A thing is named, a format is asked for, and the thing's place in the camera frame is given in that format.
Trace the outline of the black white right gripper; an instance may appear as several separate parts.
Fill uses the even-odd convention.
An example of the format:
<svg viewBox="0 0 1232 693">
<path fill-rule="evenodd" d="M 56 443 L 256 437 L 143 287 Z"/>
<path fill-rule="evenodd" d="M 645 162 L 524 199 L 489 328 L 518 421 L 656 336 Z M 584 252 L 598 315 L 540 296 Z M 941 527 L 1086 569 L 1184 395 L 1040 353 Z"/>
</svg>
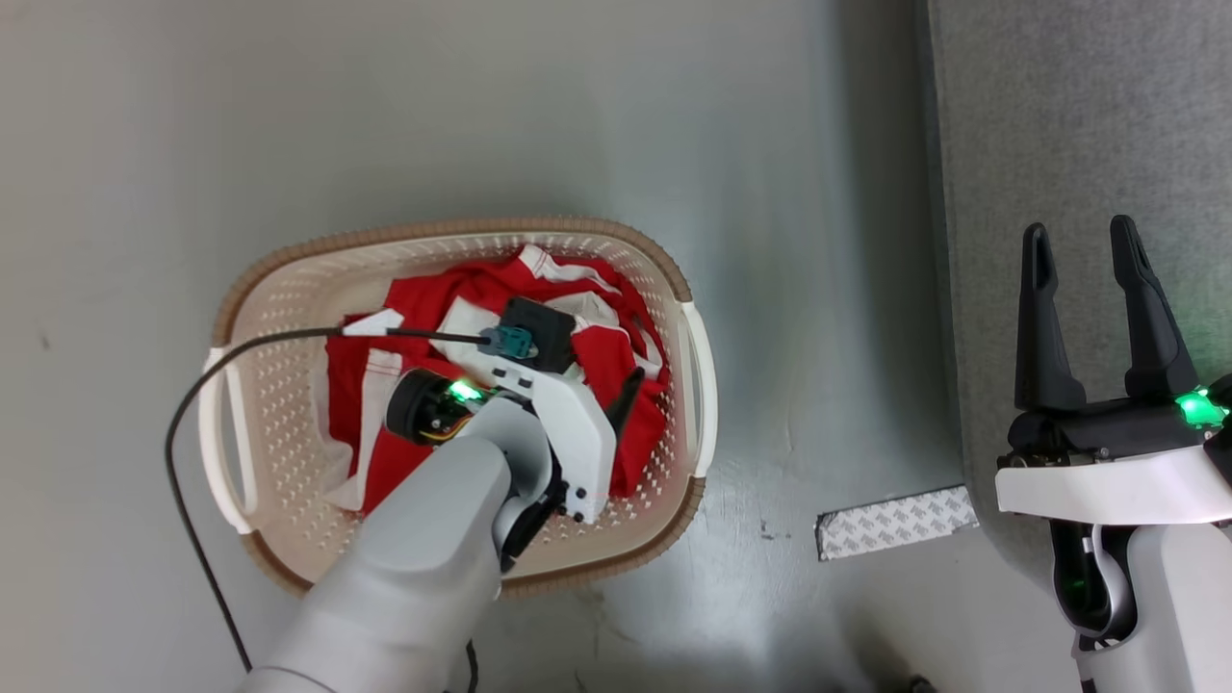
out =
<svg viewBox="0 0 1232 693">
<path fill-rule="evenodd" d="M 1232 522 L 1232 372 L 1198 387 L 1165 290 L 1127 215 L 1110 222 L 1131 365 L 1129 398 L 1087 403 L 1073 376 L 1047 229 L 1023 234 L 1013 451 L 998 462 L 999 511 L 1050 522 L 1165 527 Z"/>
</svg>

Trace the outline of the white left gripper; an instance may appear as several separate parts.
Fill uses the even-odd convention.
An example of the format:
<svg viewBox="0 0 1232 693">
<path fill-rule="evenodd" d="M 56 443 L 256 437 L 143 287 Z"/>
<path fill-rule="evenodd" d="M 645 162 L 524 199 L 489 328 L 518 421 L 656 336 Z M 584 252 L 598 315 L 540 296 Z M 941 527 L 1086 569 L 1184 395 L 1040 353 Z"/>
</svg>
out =
<svg viewBox="0 0 1232 693">
<path fill-rule="evenodd" d="M 616 435 L 628 425 L 644 369 L 630 372 L 604 411 L 589 387 L 564 374 L 509 365 L 492 369 L 492 375 L 499 388 L 529 400 L 569 486 L 567 514 L 596 524 L 610 497 Z"/>
</svg>

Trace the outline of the red and white garment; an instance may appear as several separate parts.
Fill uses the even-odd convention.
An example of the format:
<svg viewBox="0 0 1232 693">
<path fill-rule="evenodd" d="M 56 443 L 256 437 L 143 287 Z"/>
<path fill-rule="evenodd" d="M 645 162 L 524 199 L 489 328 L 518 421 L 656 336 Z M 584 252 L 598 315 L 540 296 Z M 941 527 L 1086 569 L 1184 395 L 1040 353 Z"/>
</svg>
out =
<svg viewBox="0 0 1232 693">
<path fill-rule="evenodd" d="M 400 327 L 476 335 L 496 326 L 510 298 L 524 297 L 574 317 L 573 375 L 599 404 L 611 404 L 623 381 L 642 369 L 634 408 L 616 451 L 610 496 L 628 499 L 642 482 L 667 430 L 659 400 L 671 380 L 663 342 L 644 298 L 630 279 L 599 260 L 564 260 L 537 245 L 514 258 L 471 261 L 444 273 L 397 279 L 379 319 Z M 430 455 L 431 448 L 386 430 L 387 400 L 400 374 L 415 367 L 489 387 L 496 358 L 472 344 L 400 337 L 329 338 L 326 369 L 314 383 L 314 404 L 326 438 L 325 498 L 367 514 Z"/>
</svg>

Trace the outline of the beige perforated laundry basket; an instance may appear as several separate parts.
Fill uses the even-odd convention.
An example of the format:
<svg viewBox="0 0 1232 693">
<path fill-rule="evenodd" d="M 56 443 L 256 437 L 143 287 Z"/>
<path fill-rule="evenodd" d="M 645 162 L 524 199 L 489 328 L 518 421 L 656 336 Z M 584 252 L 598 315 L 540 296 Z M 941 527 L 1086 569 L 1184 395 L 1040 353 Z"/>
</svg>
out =
<svg viewBox="0 0 1232 693">
<path fill-rule="evenodd" d="M 554 518 L 501 581 L 501 599 L 574 589 L 638 568 L 683 538 L 703 503 L 718 433 L 718 385 L 703 316 L 670 254 L 639 231 L 594 217 L 504 217 L 393 224 L 286 245 L 253 265 L 221 303 L 208 364 L 243 342 L 379 307 L 392 280 L 494 260 L 520 245 L 607 261 L 650 310 L 671 382 L 667 432 L 630 499 L 594 524 Z M 310 383 L 324 342 L 260 346 L 198 400 L 200 449 L 216 506 L 255 565 L 297 601 L 350 545 L 356 514 L 325 499 L 326 446 Z"/>
</svg>

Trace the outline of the grey fabric sofa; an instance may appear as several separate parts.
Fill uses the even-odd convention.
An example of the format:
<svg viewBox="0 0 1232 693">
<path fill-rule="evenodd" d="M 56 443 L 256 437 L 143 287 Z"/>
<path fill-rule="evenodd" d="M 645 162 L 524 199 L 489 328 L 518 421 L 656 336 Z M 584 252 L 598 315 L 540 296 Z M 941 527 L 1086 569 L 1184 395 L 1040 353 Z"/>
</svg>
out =
<svg viewBox="0 0 1232 693">
<path fill-rule="evenodd" d="M 1047 228 L 1088 398 L 1130 364 L 1109 224 L 1137 224 L 1205 383 L 1232 372 L 1232 0 L 928 0 L 930 164 L 963 476 L 1016 573 L 1050 588 L 1047 527 L 997 508 L 1016 416 L 1023 233 Z"/>
</svg>

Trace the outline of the patterned grey tape strip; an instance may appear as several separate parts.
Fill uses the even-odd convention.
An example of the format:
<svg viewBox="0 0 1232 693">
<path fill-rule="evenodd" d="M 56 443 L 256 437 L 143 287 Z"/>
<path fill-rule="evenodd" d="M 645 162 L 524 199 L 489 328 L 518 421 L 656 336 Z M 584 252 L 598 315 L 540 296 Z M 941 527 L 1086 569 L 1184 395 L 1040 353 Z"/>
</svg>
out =
<svg viewBox="0 0 1232 693">
<path fill-rule="evenodd" d="M 947 538 L 979 527 L 963 485 L 827 512 L 814 527 L 821 562 Z"/>
</svg>

